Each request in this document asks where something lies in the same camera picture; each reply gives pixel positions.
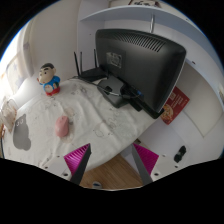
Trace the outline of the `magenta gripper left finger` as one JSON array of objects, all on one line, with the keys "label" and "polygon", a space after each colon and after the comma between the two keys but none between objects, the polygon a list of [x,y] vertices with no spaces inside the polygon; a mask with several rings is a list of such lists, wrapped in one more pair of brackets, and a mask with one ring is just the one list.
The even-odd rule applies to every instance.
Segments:
[{"label": "magenta gripper left finger", "polygon": [[64,156],[64,160],[71,172],[70,181],[79,185],[91,155],[91,145],[86,144]]}]

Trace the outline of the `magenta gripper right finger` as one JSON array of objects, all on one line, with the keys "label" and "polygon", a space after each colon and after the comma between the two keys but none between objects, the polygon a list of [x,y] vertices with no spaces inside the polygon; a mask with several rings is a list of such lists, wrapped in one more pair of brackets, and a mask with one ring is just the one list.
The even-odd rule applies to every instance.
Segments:
[{"label": "magenta gripper right finger", "polygon": [[132,156],[139,171],[143,185],[148,185],[153,182],[151,178],[152,170],[159,156],[138,144],[132,144]]}]

